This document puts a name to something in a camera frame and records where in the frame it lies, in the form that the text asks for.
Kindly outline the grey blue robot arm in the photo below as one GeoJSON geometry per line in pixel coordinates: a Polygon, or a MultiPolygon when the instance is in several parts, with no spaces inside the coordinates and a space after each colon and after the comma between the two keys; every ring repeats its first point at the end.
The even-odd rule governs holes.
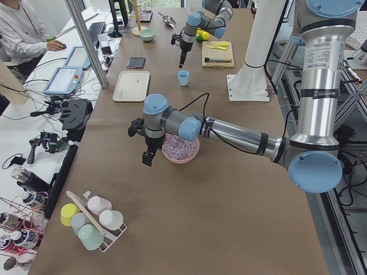
{"type": "Polygon", "coordinates": [[[185,113],[171,107],[160,94],[146,97],[143,116],[134,120],[128,135],[144,137],[142,162],[152,164],[167,133],[193,141],[215,138],[251,155],[265,156],[284,167],[297,187],[325,193],[342,179],[334,137],[339,83],[345,42],[356,26],[362,1],[299,1],[294,32],[305,43],[299,116],[290,137],[272,136],[203,113],[185,113]]]}

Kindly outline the second grey blue robot arm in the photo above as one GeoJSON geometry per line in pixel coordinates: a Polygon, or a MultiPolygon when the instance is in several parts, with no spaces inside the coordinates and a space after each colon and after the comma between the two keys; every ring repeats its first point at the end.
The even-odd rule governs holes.
{"type": "Polygon", "coordinates": [[[171,36],[171,44],[175,45],[178,42],[181,49],[179,68],[183,67],[187,53],[192,49],[198,28],[216,38],[222,38],[227,28],[227,22],[233,17],[232,5],[225,0],[202,1],[202,7],[213,13],[214,19],[209,18],[203,11],[191,11],[180,34],[171,36]]]}

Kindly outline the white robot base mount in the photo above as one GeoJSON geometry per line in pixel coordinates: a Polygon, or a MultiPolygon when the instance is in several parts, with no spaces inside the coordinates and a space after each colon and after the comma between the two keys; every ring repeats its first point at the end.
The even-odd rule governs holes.
{"type": "Polygon", "coordinates": [[[285,0],[258,2],[244,65],[237,74],[227,75],[230,101],[270,100],[265,73],[266,60],[286,7],[285,0]]]}

